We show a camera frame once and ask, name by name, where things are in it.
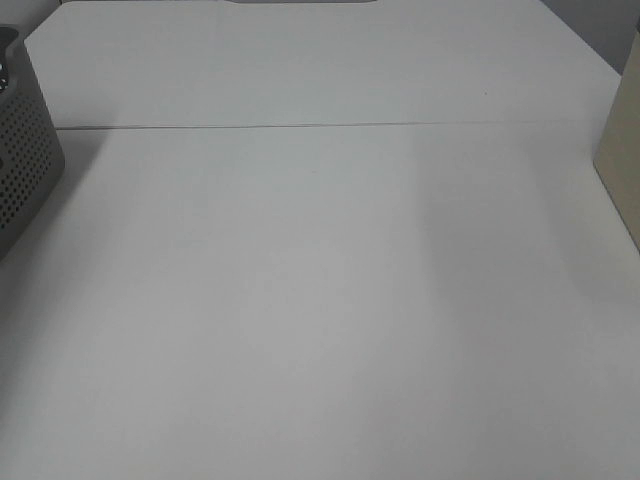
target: white desk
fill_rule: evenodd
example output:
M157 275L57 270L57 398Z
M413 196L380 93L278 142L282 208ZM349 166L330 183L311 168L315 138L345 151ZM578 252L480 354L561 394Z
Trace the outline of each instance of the white desk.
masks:
M619 82L538 0L71 2L27 46L59 127L600 120Z
M537 2L71 3L28 46L62 127L452 124L62 132L0 265L2 480L640 471L618 77Z
M63 132L0 277L3 480L640 471L582 122Z

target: white table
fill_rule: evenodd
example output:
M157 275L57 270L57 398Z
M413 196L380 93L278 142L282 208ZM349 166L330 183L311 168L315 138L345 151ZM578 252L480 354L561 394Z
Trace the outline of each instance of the white table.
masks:
M109 128L61 132L0 264L2 480L637 475L640 258L591 165L617 77L528 0L358 7L67 4L32 37L58 125ZM439 69L401 42L423 25ZM286 85L296 32L395 96L339 62ZM147 84L157 45L198 80ZM441 124L252 127L416 119Z
M59 127L600 120L619 82L539 0L71 2L27 46Z
M640 469L640 259L582 123L64 132L3 265L3 480Z

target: gray mesh basket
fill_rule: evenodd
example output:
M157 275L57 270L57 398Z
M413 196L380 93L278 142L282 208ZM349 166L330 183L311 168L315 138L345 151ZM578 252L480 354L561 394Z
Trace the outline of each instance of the gray mesh basket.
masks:
M33 219L64 170L24 37L0 25L0 259Z

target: beige box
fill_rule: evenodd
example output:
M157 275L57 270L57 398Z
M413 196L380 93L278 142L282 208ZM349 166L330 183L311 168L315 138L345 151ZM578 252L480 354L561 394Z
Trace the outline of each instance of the beige box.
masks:
M640 33L636 33L594 163L640 248Z

